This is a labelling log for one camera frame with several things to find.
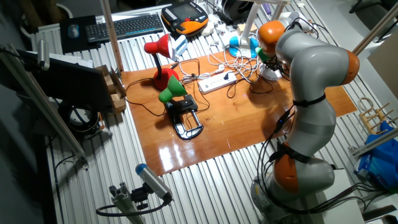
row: computer screen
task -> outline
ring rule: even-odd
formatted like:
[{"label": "computer screen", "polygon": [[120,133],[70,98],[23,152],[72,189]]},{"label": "computer screen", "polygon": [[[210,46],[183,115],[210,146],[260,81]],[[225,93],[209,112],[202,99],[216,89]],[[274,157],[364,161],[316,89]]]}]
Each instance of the computer screen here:
[{"label": "computer screen", "polygon": [[[20,56],[37,63],[37,55],[18,50]],[[95,112],[113,112],[113,101],[101,71],[50,59],[47,71],[32,72],[47,96],[66,100]]]},{"label": "computer screen", "polygon": [[191,5],[184,4],[179,7],[175,7],[171,9],[173,14],[177,15],[178,18],[182,18],[183,20],[185,18],[195,18],[199,16],[199,12],[196,11]]}]

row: white power strip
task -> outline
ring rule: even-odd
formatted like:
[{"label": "white power strip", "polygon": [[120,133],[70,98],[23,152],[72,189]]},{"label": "white power strip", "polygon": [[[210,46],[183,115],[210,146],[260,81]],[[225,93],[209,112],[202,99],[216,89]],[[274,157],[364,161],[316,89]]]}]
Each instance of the white power strip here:
[{"label": "white power strip", "polygon": [[210,78],[198,82],[200,91],[203,94],[218,90],[224,86],[228,86],[236,82],[236,76],[232,71],[223,72],[218,75],[213,75]]}]

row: black keyboard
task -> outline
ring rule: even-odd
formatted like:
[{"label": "black keyboard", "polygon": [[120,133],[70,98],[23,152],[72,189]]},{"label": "black keyboard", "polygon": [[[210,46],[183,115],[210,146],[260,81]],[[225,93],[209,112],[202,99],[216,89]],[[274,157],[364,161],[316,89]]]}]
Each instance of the black keyboard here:
[{"label": "black keyboard", "polygon": [[[113,22],[118,39],[137,37],[140,35],[162,32],[163,26],[158,15],[139,16]],[[109,40],[106,24],[86,26],[87,40],[93,42],[107,42]]]}]

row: blue cap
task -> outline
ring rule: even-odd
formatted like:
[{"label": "blue cap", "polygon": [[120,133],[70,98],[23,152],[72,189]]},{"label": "blue cap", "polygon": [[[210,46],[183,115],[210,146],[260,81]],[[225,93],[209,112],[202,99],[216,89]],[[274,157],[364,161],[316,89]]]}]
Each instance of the blue cap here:
[{"label": "blue cap", "polygon": [[147,166],[147,164],[138,164],[136,166],[136,173],[139,175]]}]

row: glossy wooden surface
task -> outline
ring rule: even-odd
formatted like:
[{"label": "glossy wooden surface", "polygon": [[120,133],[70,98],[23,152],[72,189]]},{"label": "glossy wooden surface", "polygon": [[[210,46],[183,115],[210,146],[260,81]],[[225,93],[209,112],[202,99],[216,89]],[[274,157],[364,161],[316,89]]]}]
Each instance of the glossy wooden surface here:
[{"label": "glossy wooden surface", "polygon": [[[223,58],[223,52],[215,55]],[[207,57],[199,59],[201,73],[217,69],[208,63]],[[195,62],[182,64],[182,69],[187,73],[198,73]],[[182,78],[178,67],[175,71]],[[151,78],[155,72],[156,68],[122,72],[123,85],[126,88],[136,80]],[[204,95],[210,102],[210,108],[198,113],[198,117],[205,128],[197,138],[189,142],[182,141],[176,136],[166,114],[156,117],[142,106],[130,104],[147,165],[157,175],[162,175],[264,141],[275,128],[277,119],[292,104],[290,83],[287,80],[281,79],[271,84],[274,90],[268,94],[255,94],[249,90],[248,82],[239,82],[233,99],[226,96],[228,86]],[[195,88],[193,84],[186,85],[185,88],[193,95],[199,110],[207,108],[207,102],[198,91],[196,83]],[[262,80],[253,86],[256,91],[266,91],[269,88],[270,86]],[[164,105],[158,100],[159,93],[152,81],[148,80],[130,87],[127,99],[142,103],[156,114],[162,114]],[[356,111],[343,87],[327,88],[326,95],[337,116]],[[186,129],[190,129],[190,124],[186,122],[187,118],[192,126],[196,127],[190,114],[187,114],[183,116]]]}]

